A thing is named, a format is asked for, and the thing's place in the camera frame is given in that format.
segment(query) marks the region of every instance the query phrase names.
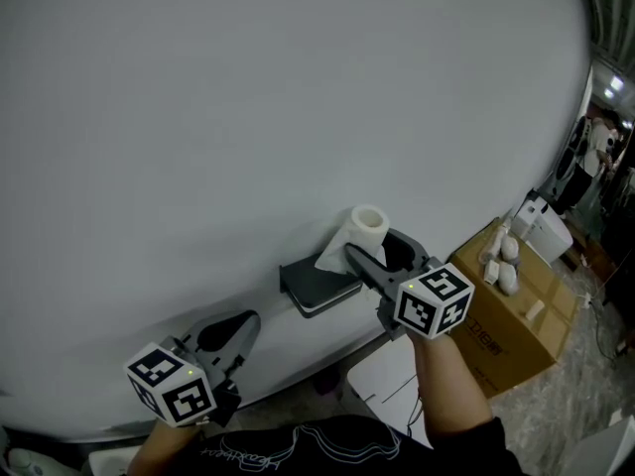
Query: paper towel roll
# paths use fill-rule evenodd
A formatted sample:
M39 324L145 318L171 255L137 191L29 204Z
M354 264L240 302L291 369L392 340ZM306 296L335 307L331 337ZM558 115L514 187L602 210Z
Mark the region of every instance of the paper towel roll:
M376 257L389 227L388 216L377 206L355 206L317 258L316 268L337 274L352 273L344 255L344 245L352 243Z

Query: person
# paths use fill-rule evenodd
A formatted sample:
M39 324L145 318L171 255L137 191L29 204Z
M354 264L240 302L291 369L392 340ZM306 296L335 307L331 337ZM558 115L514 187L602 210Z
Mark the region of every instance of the person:
M171 474L445 474L448 470L522 475L505 432L458 348L447 335L409 333L426 432L434 449L379 420L336 416L264 431L200 440L196 426L157 424L128 476Z
M619 115L612 110L604 110L601 118L593 119L586 152L577 159L573 176L554 205L554 211L560 218L566 218L565 211L581 200L591 181L601 171L600 166L611 169L608 140L611 139L610 131L618 125Z

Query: hand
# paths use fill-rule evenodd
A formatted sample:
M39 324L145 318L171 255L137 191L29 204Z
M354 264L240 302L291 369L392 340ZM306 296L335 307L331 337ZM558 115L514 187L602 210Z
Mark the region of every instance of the hand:
M408 335L408 338L410 338L410 341L413 343L415 347L418 347L418 346L426 347L447 338L447 335L445 333L443 335L439 335L436 338L432 338L432 339L426 338L420 335L419 333L417 333L415 330L408 329L408 328L406 328L406 334Z
M172 428L157 419L154 430L135 455L128 474L130 476L157 476L163 474L171 460L200 432L200 426Z

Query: floor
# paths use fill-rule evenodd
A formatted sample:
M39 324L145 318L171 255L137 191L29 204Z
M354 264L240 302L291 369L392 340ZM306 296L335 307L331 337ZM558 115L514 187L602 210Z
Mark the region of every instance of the floor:
M557 262L558 275L578 295L593 295L599 280L586 269L574 274ZM610 355L622 336L623 324L611 306L594 302L599 315L599 340ZM614 411L625 416L635 413L635 354L614 364L598 351L595 341L594 310L581 308L561 362L530 382L491 401L507 432L508 447L516 453L528 474L560 474L567 454L583 437L608 426ZM288 423L345 414L372 416L345 385L345 376L357 362L372 353L387 338L381 337L329 369L341 377L336 388L325 395L316 392L313 380L304 381L263 402L238 412L227 428L210 425L207 435L236 429L273 428Z

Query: forearm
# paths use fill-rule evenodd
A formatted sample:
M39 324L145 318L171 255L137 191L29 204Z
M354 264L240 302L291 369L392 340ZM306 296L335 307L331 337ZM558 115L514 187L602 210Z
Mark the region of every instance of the forearm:
M606 152L601 152L601 151L597 151L597 156L599 157L600 161L608 168L610 169L612 164L611 161L611 157L606 153Z
M447 335L427 340L411 336L417 379L431 442L493 419L487 399Z
M176 456L198 436L200 427L171 428L157 421L150 437L135 455L128 476L160 476L165 474Z

